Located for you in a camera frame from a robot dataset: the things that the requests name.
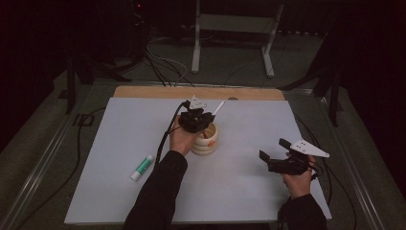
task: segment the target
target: white table surface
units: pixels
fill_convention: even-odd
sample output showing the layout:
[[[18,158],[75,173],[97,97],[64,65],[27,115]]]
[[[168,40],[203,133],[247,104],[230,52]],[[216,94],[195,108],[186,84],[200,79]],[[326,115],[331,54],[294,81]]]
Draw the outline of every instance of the white table surface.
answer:
[[[185,100],[111,98],[87,158],[65,223],[122,223],[152,166],[129,177],[159,143],[176,107]],[[213,112],[220,100],[204,100]],[[286,158],[280,138],[301,139],[288,102],[227,101],[215,117],[220,131],[209,156],[189,153],[188,170],[176,200],[173,222],[241,222],[277,219],[288,198],[282,177],[267,170],[259,150]],[[169,150],[169,139],[163,156]],[[311,192],[325,216],[331,214],[320,183]]]

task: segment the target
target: wire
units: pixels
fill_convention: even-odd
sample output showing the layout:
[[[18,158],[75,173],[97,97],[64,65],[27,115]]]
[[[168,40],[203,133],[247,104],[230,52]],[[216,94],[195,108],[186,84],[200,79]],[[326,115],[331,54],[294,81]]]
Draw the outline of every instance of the wire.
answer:
[[[48,196],[47,199],[45,199],[42,203],[40,203],[33,211],[31,211],[20,223],[20,225],[16,228],[17,230],[21,229],[24,224],[30,219],[32,218],[35,213],[41,209],[46,203],[48,203],[57,193],[59,193],[65,186],[66,184],[68,184],[68,182],[71,180],[71,178],[74,176],[74,174],[77,172],[78,168],[79,168],[79,163],[80,163],[80,132],[81,132],[81,128],[83,127],[83,124],[85,123],[85,121],[92,116],[93,114],[95,114],[96,112],[99,112],[101,110],[104,110],[105,107],[102,108],[98,108],[92,112],[90,112],[89,114],[87,114],[83,120],[81,122],[79,122],[79,130],[78,130],[78,136],[77,136],[77,162],[75,164],[74,169],[72,170],[72,172],[69,174],[68,178],[50,195]]]
[[[180,63],[179,61],[172,60],[172,59],[168,59],[168,58],[163,58],[163,57],[158,57],[158,56],[154,55],[154,54],[149,50],[149,48],[148,48],[147,46],[146,46],[146,48],[147,48],[148,52],[149,52],[152,56],[154,56],[154,57],[156,57],[156,58],[158,58],[158,59],[161,59],[161,60],[167,60],[167,61],[176,63],[176,64],[182,66],[182,67],[185,69],[184,75],[186,75],[186,73],[188,73],[188,68],[187,68],[184,64]]]
[[[149,66],[151,66],[151,68],[152,68],[153,72],[155,73],[156,77],[158,78],[158,80],[161,81],[161,83],[164,86],[167,86],[165,84],[165,81],[167,81],[169,83],[169,85],[170,85],[170,81],[165,76],[162,75],[161,71],[159,71],[158,68],[155,67],[152,60],[149,58],[149,56],[147,54],[146,54],[146,59],[149,61]]]
[[[317,140],[316,136],[314,135],[314,133],[310,130],[310,128],[305,124],[305,122],[302,120],[301,117],[299,117],[296,113],[293,113],[295,118],[304,126],[304,128],[306,129],[307,133],[309,134],[313,144],[320,149],[320,143]],[[351,201],[350,195],[347,192],[346,188],[344,187],[344,185],[341,183],[341,181],[338,179],[337,175],[334,173],[334,171],[331,169],[331,167],[327,164],[326,160],[324,158],[322,158],[322,161],[324,163],[324,166],[326,168],[326,172],[327,172],[327,177],[328,177],[328,186],[329,186],[329,195],[328,195],[328,201],[327,201],[327,205],[329,205],[329,203],[331,202],[331,198],[332,198],[332,184],[331,184],[331,178],[330,178],[330,174],[331,173],[333,175],[333,177],[335,178],[335,180],[337,181],[337,183],[340,185],[341,189],[344,191],[344,193],[346,194],[347,199],[349,200],[350,206],[351,206],[351,210],[354,216],[354,225],[353,225],[353,230],[356,229],[357,226],[357,215],[356,215],[356,211],[355,211],[355,207]]]
[[[147,47],[147,51],[148,51],[153,57],[155,57],[155,58],[161,59],[162,61],[164,61],[164,62],[166,62],[166,63],[168,63],[168,64],[170,64],[170,62],[176,63],[176,64],[178,64],[178,65],[181,65],[181,66],[185,69],[185,72],[184,72],[182,75],[180,75],[180,73],[178,72],[178,73],[179,73],[179,78],[177,79],[177,81],[176,81],[174,87],[176,87],[176,86],[179,84],[180,80],[185,80],[185,81],[187,81],[191,86],[194,87],[194,85],[193,85],[188,79],[185,78],[186,74],[188,74],[188,68],[187,68],[184,64],[180,63],[179,61],[173,60],[173,59],[168,59],[168,58],[159,57],[159,56],[153,54],[153,53],[148,49],[148,47]]]

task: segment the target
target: metal frame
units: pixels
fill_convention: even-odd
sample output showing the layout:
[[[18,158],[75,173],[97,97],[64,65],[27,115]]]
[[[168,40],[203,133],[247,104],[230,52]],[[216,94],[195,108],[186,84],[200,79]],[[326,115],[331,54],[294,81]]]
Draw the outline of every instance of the metal frame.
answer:
[[[265,64],[266,76],[273,78],[275,73],[269,52],[275,39],[282,11],[283,5],[279,5],[274,18],[205,14],[200,12],[200,0],[196,0],[192,73],[199,72],[200,30],[250,32],[269,34],[268,43],[261,48],[261,52]]]
[[[69,130],[74,118],[79,112],[81,104],[87,97],[90,90],[90,85],[83,85],[78,96],[78,102],[73,106],[72,112],[66,115],[61,122],[59,128],[57,129],[54,137],[51,139],[48,147],[45,149],[39,161],[36,163],[33,170],[27,177],[24,185],[22,186],[17,198],[14,200],[9,211],[5,214],[4,218],[0,222],[0,229],[15,229],[24,215],[31,199],[33,198],[36,189],[42,181],[45,173],[47,172],[49,166],[51,165],[60,144],[66,133]]]

